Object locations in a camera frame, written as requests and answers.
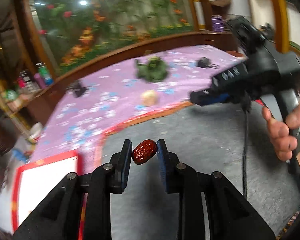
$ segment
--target device handle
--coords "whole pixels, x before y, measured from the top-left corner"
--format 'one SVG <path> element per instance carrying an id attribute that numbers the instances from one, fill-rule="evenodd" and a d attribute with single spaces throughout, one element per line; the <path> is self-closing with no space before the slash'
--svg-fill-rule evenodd
<path id="1" fill-rule="evenodd" d="M 280 91 L 272 95 L 272 97 L 274 100 L 271 100 L 269 95 L 266 97 L 262 96 L 261 100 L 269 108 L 272 116 L 278 121 L 285 121 L 287 116 L 299 105 L 300 97 L 294 89 Z M 297 160 L 297 155 L 300 152 L 300 127 L 290 130 L 290 135 L 297 139 L 298 145 L 292 151 L 288 171 L 290 174 L 300 174 L 300 164 Z"/>

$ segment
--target floral mural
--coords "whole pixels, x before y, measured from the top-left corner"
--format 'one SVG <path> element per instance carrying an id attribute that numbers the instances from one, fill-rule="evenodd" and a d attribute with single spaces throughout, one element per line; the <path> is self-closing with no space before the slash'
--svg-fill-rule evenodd
<path id="1" fill-rule="evenodd" d="M 187 0 L 35 0 L 61 75 L 124 46 L 192 31 Z"/>

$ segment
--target pink flower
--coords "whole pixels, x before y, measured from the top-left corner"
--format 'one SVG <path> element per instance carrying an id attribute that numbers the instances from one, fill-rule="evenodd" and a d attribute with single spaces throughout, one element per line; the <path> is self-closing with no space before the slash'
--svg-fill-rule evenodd
<path id="1" fill-rule="evenodd" d="M 44 35 L 44 34 L 47 34 L 47 31 L 46 31 L 46 30 L 39 30 L 38 33 L 39 33 L 40 35 Z"/>
<path id="2" fill-rule="evenodd" d="M 66 11 L 66 12 L 63 14 L 63 17 L 69 18 L 71 15 L 72 15 L 72 11 Z"/>

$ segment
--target brown bowl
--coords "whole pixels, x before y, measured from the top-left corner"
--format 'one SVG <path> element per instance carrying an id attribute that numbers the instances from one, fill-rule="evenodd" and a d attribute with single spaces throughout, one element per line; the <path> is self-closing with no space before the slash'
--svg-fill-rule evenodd
<path id="1" fill-rule="evenodd" d="M 244 55 L 240 52 L 233 51 L 233 50 L 227 50 L 226 53 L 230 54 L 231 56 L 234 57 L 244 57 Z"/>

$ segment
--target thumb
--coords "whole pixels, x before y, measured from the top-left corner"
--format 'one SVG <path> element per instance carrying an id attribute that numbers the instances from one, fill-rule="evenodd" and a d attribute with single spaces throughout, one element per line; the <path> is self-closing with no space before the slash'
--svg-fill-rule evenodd
<path id="1" fill-rule="evenodd" d="M 300 127 L 300 102 L 299 105 L 286 118 L 286 124 L 290 129 Z"/>

